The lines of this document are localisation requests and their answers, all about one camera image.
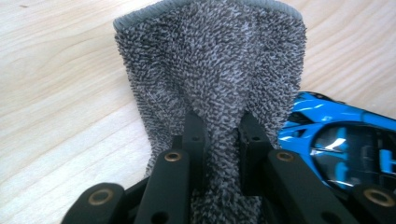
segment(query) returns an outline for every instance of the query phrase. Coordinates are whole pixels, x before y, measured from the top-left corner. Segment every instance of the gray fabric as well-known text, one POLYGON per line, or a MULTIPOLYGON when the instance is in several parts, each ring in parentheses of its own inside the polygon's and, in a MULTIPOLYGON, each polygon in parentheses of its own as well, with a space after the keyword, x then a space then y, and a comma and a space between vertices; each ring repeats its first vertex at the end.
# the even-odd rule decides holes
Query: gray fabric
POLYGON ((192 223, 258 223, 261 199, 240 191, 235 128, 249 111, 279 148, 276 134, 303 69, 301 16, 271 1, 164 2, 114 23, 152 147, 147 175, 193 110, 211 147, 207 191, 192 197, 192 223))

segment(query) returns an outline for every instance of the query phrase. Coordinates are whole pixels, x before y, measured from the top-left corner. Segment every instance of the screw hole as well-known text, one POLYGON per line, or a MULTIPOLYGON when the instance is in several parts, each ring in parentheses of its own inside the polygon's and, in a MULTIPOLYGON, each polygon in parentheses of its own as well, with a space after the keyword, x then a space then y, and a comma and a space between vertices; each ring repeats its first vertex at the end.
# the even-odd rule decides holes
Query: screw hole
POLYGON ((91 194, 88 203, 91 205, 101 205, 107 203, 113 198, 113 191, 111 189, 99 189, 91 194))
POLYGON ((151 217, 151 223, 164 224, 168 221, 169 216, 165 212, 158 212, 151 217))
POLYGON ((341 223, 341 218, 332 212, 323 212, 320 214, 323 220, 329 224, 341 223))
POLYGON ((165 159, 167 161, 179 161, 181 159, 181 155, 177 152, 169 152, 165 155, 165 159))
POLYGON ((387 193, 378 189, 367 189, 363 194, 372 203, 376 203, 384 207, 392 207, 395 205, 395 201, 387 193))
POLYGON ((276 157, 281 161, 293 161, 294 157, 289 152, 278 152, 276 157))

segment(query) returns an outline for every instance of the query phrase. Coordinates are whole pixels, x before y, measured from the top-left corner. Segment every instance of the blue toy car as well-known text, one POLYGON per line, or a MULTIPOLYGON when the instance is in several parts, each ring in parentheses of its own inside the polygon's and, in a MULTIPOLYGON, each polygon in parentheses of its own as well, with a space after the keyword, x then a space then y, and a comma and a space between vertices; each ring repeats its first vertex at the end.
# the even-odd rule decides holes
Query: blue toy car
POLYGON ((396 193, 395 119, 302 91, 278 138, 340 194, 359 183, 396 193))

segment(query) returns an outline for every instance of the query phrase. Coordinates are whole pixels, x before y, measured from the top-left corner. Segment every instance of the car windshield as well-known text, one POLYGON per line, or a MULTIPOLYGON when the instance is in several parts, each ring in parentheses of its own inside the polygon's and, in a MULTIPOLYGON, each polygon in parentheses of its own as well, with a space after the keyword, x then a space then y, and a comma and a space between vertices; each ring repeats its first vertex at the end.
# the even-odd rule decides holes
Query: car windshield
POLYGON ((372 128, 353 123, 326 126, 313 139, 311 156, 323 178, 338 188, 378 182, 379 152, 372 128))

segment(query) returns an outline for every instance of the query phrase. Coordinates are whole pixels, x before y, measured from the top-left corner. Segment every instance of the wooden table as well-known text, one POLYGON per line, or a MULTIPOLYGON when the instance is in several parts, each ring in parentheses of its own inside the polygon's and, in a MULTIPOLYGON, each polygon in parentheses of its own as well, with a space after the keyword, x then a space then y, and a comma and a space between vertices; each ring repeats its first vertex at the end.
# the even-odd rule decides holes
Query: wooden table
MULTIPOLYGON (((59 223, 88 187, 143 177, 149 141, 112 22, 153 0, 0 3, 0 223, 59 223)), ((396 1, 284 1, 302 90, 396 119, 396 1)))

